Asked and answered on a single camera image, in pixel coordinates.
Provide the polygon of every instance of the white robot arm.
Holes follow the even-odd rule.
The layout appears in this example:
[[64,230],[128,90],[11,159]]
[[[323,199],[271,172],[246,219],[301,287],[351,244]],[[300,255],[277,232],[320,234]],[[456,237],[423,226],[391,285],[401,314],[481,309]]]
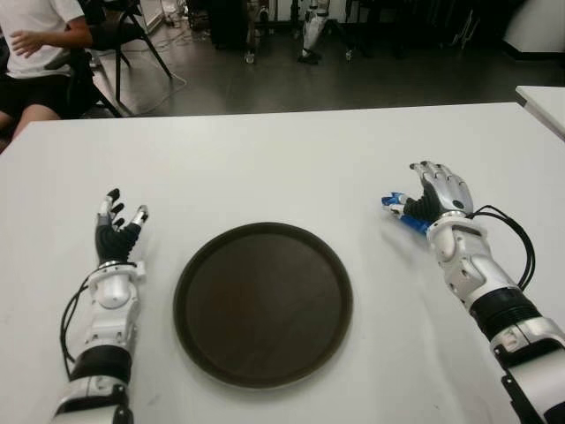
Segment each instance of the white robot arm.
[[424,232],[445,282],[475,319],[505,371],[502,384],[523,424],[565,423],[565,334],[524,296],[494,260],[486,231],[470,218],[464,181],[444,165],[414,163],[419,201],[393,193],[385,208]]
[[[95,236],[100,264],[75,295],[78,301],[78,295],[89,289],[93,316],[76,360],[66,350],[66,329],[62,332],[65,366],[72,360],[74,367],[53,424],[133,423],[127,388],[139,305],[135,284],[145,271],[142,262],[128,262],[128,257],[148,212],[147,207],[139,207],[132,221],[120,228],[124,220],[114,221],[124,208],[122,203],[113,206],[118,198],[119,191],[114,190],[102,202]],[[62,328],[68,327],[68,311],[69,307]]]

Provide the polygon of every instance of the chair leg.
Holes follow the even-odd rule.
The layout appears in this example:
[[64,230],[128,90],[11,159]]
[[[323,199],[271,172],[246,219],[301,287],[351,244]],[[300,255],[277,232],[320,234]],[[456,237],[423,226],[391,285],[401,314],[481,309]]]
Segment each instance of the chair leg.
[[110,111],[114,117],[122,117],[122,114],[114,107],[112,103],[106,98],[105,95],[98,89],[98,87],[94,87],[94,91],[96,92],[98,99],[102,102],[104,107]]
[[153,43],[151,42],[151,40],[149,40],[149,37],[147,37],[147,35],[145,33],[143,33],[142,37],[143,37],[143,41],[147,44],[147,46],[151,50],[151,53],[153,53],[153,56],[155,56],[155,59],[157,59],[157,61],[161,65],[161,68],[165,71],[165,73],[169,76],[169,78],[172,79],[173,76],[171,75],[169,68],[162,61],[161,56],[159,56],[159,53],[157,53],[157,50],[155,50],[155,47],[154,47]]
[[130,61],[128,60],[128,58],[125,56],[124,53],[121,53],[121,54],[120,54],[120,57],[122,58],[122,60],[124,61],[124,63],[127,64],[127,67],[128,67],[128,68],[131,68],[131,67],[132,67],[132,64],[130,64]]
[[116,100],[120,102],[120,89],[122,85],[122,46],[116,47]]
[[151,42],[151,40],[149,39],[149,37],[147,36],[145,30],[143,29],[143,26],[141,26],[139,24],[138,20],[135,19],[135,16],[133,16],[133,14],[128,13],[127,17],[130,19],[130,21],[133,23],[133,25],[135,25],[139,29],[139,32],[141,34],[141,38],[146,43],[146,45],[149,47],[149,49],[151,50],[151,53],[153,53],[153,56],[155,56],[155,59],[157,59],[157,61],[161,65],[161,68],[165,71],[165,73],[169,76],[169,78],[172,79],[173,76],[170,73],[169,68],[162,61],[161,56],[159,56],[159,53],[157,53],[157,50],[155,50],[155,47],[154,47],[153,43]]

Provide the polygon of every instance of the white table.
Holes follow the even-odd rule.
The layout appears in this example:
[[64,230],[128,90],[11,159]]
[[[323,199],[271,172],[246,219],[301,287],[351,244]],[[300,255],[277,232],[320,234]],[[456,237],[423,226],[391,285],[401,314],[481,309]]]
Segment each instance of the white table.
[[516,91],[525,109],[565,140],[565,87],[518,86]]
[[[99,202],[119,186],[126,212],[143,202],[151,210],[133,254],[148,273],[132,377],[137,423],[517,423],[486,339],[426,242],[380,209],[390,190],[421,193],[408,169],[420,159],[449,164],[476,206],[491,202],[527,229],[539,258],[528,295],[565,326],[565,145],[515,103],[31,124],[0,156],[0,422],[53,413],[64,387],[60,314],[95,265]],[[336,356],[268,391],[200,371],[171,311],[191,256],[258,221],[325,239],[355,302]],[[519,240],[485,223],[497,259],[518,277]],[[86,309],[83,299],[78,317]]]

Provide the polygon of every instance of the round tray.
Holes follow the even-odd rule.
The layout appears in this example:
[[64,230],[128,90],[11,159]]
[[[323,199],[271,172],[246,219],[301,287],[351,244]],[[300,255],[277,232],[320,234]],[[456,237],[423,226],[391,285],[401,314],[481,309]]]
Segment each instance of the round tray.
[[254,223],[192,257],[175,292],[174,319],[183,347],[206,372],[270,388],[332,356],[352,303],[347,272],[326,243],[291,225]]

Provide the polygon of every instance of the floor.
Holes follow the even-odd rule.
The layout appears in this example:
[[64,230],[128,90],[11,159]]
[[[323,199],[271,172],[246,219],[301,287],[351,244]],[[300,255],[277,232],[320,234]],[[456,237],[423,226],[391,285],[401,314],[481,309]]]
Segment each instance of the floor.
[[[186,116],[389,108],[472,102],[514,102],[518,85],[563,86],[565,69],[552,61],[516,61],[500,49],[468,46],[409,49],[394,59],[390,43],[376,42],[373,58],[322,39],[323,60],[296,61],[300,40],[275,34],[260,45],[256,64],[243,52],[216,50],[206,33],[161,26],[154,44],[174,72],[169,82],[140,42],[127,46],[122,110],[128,116]],[[103,57],[97,83],[113,96],[114,56]]]

